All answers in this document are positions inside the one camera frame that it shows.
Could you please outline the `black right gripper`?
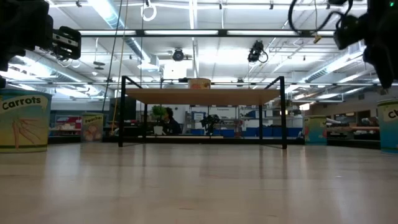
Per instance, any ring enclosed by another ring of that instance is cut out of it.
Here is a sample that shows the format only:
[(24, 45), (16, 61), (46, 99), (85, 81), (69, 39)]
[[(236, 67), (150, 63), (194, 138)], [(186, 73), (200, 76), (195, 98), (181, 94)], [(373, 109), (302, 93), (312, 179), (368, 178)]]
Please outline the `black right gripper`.
[(363, 60), (371, 64), (386, 89), (397, 79), (397, 0), (368, 0), (367, 14), (348, 15), (336, 26), (338, 49), (363, 41)]

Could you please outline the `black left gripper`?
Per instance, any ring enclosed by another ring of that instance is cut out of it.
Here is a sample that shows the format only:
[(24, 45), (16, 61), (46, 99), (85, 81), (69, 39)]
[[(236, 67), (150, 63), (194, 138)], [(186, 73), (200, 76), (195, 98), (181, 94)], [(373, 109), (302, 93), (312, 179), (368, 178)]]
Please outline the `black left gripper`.
[(47, 1), (1, 0), (1, 71), (8, 70), (11, 58), (24, 56), (36, 47), (52, 47), (56, 56), (77, 60), (81, 56), (81, 33), (66, 26), (53, 30)]

